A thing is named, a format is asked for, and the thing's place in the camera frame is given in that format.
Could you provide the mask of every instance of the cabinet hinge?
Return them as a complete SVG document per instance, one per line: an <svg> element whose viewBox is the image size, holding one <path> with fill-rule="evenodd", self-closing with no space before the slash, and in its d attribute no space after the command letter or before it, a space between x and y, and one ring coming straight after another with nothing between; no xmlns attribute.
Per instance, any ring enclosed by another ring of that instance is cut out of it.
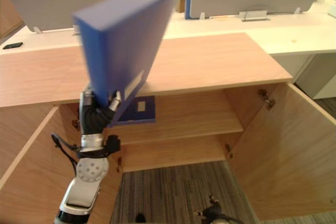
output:
<svg viewBox="0 0 336 224"><path fill-rule="evenodd" d="M229 156L229 158L233 158L233 154L231 152L232 148L230 145L228 144L225 144L225 149L226 149L226 152L227 152L227 155Z"/></svg>
<svg viewBox="0 0 336 224"><path fill-rule="evenodd" d="M80 131L79 109L77 109L77 118L71 121L71 125L72 125L77 131Z"/></svg>
<svg viewBox="0 0 336 224"><path fill-rule="evenodd" d="M273 108L273 106L275 105L275 100L274 99L269 99L266 89L259 89L258 90L258 95L266 103L266 108L268 110Z"/></svg>
<svg viewBox="0 0 336 224"><path fill-rule="evenodd" d="M122 157L118 157L118 167L117 167L118 173L120 173L121 165L122 165Z"/></svg>

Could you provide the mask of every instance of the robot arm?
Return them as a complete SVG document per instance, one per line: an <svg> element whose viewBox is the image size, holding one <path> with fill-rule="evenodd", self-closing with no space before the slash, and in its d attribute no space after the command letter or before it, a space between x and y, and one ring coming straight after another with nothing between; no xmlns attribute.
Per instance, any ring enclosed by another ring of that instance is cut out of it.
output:
<svg viewBox="0 0 336 224"><path fill-rule="evenodd" d="M80 97L81 146L73 148L79 162L76 177L71 181L60 204L54 224L84 224L88 222L99 193L100 182L109 169L107 157L120 150L120 140L112 135L104 145L102 132L110 124L121 103L120 92L110 99L106 108L98 108L95 95L88 87Z"/></svg>

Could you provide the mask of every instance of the wooden panel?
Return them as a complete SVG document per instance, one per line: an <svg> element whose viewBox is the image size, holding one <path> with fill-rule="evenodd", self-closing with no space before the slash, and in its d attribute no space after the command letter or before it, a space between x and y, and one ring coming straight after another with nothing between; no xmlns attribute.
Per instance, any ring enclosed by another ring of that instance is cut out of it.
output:
<svg viewBox="0 0 336 224"><path fill-rule="evenodd" d="M216 135L124 145L122 154L124 172L225 159Z"/></svg>
<svg viewBox="0 0 336 224"><path fill-rule="evenodd" d="M51 107L46 104L0 109L0 178Z"/></svg>
<svg viewBox="0 0 336 224"><path fill-rule="evenodd" d="M78 101L89 81L78 47L6 54L0 63L0 107ZM246 34L167 39L162 41L139 95L216 90L290 79L290 74Z"/></svg>
<svg viewBox="0 0 336 224"><path fill-rule="evenodd" d="M258 90L265 89L267 94L270 95L275 87L276 84L267 84L225 90L226 96L244 128L247 128L265 104L259 97Z"/></svg>
<svg viewBox="0 0 336 224"><path fill-rule="evenodd" d="M121 144L243 131L223 90L155 98L156 123L117 126L107 130Z"/></svg>
<svg viewBox="0 0 336 224"><path fill-rule="evenodd" d="M48 113L9 172L0 180L0 223L53 223L64 193L74 177L72 166L51 140L57 132L70 143L79 144L80 134L71 126L74 117L67 106ZM110 221L121 173L110 161L109 174L91 214L89 223Z"/></svg>
<svg viewBox="0 0 336 224"><path fill-rule="evenodd" d="M336 209L336 120L293 85L255 116L227 159L261 220Z"/></svg>
<svg viewBox="0 0 336 224"><path fill-rule="evenodd" d="M5 36L22 23L16 8L10 0L0 0L0 36Z"/></svg>

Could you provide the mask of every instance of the blue book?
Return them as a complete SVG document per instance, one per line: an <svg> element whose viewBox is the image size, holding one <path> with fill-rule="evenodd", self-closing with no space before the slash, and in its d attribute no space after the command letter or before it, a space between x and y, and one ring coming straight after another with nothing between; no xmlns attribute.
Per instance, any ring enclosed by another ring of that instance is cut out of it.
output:
<svg viewBox="0 0 336 224"><path fill-rule="evenodd" d="M146 82L177 0L106 0L74 14L100 106L119 90L118 120Z"/></svg>

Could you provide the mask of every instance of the wooden countertop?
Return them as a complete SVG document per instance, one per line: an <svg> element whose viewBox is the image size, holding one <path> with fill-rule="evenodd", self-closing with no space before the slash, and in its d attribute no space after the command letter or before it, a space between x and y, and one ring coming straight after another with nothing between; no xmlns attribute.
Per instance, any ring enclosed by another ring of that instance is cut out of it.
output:
<svg viewBox="0 0 336 224"><path fill-rule="evenodd" d="M139 95L175 94L263 83L291 75L246 34L163 40ZM79 100L89 78L80 47L0 56L0 108Z"/></svg>

